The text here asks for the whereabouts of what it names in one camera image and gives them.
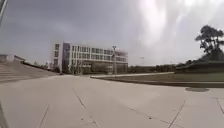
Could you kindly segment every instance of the concrete plaza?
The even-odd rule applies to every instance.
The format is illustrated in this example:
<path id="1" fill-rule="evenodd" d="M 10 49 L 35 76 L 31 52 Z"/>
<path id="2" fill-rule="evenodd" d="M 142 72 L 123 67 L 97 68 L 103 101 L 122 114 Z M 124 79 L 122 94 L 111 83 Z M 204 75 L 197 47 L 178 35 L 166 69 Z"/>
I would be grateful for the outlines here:
<path id="1" fill-rule="evenodd" d="M 53 76 L 0 85 L 9 128 L 223 128 L 224 89 Z"/>

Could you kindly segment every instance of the building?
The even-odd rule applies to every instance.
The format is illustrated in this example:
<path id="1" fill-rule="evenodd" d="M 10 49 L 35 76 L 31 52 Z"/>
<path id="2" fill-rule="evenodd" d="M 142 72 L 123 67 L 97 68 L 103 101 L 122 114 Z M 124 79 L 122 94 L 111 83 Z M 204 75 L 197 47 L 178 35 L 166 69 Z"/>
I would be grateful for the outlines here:
<path id="1" fill-rule="evenodd" d="M 53 67 L 64 73 L 113 73 L 116 62 L 117 72 L 126 72 L 128 54 L 111 48 L 91 47 L 84 44 L 55 43 L 53 46 Z"/>
<path id="2" fill-rule="evenodd" d="M 8 0 L 0 0 L 0 25 Z"/>
<path id="3" fill-rule="evenodd" d="M 23 62 L 26 61 L 26 59 L 19 57 L 17 55 L 12 55 L 12 54 L 0 54 L 0 62 L 5 63 L 5 62 Z"/>

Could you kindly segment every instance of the green tree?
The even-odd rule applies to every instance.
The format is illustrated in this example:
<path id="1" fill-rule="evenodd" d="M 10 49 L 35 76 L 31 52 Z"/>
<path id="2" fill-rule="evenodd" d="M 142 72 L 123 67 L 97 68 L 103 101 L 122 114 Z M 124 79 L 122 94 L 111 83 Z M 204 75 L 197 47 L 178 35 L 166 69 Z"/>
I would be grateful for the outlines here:
<path id="1" fill-rule="evenodd" d="M 223 35 L 222 30 L 217 30 L 209 25 L 205 25 L 201 28 L 200 34 L 195 38 L 195 40 L 201 41 L 200 48 L 204 48 L 204 52 L 209 54 L 220 49 L 220 45 L 224 44 L 223 41 L 219 40 Z"/>

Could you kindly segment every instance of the modern building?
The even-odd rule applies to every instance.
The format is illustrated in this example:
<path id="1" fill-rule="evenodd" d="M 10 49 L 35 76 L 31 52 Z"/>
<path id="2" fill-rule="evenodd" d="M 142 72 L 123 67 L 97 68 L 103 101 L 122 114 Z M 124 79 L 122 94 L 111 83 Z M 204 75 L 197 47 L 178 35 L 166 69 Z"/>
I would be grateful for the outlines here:
<path id="1" fill-rule="evenodd" d="M 117 72 L 126 72 L 128 54 L 120 50 L 114 52 L 112 47 L 99 48 L 63 42 L 54 44 L 52 63 L 53 67 L 59 67 L 65 73 L 113 73 L 114 65 L 116 65 Z"/>

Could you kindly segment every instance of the lawn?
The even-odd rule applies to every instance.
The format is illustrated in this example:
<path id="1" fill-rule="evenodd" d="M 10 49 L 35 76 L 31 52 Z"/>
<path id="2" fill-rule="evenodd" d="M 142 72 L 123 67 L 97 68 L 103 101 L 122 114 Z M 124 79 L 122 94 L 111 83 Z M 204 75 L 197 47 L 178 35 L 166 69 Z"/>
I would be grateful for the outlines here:
<path id="1" fill-rule="evenodd" d="M 160 82 L 224 82 L 224 73 L 123 76 L 116 79 Z"/>

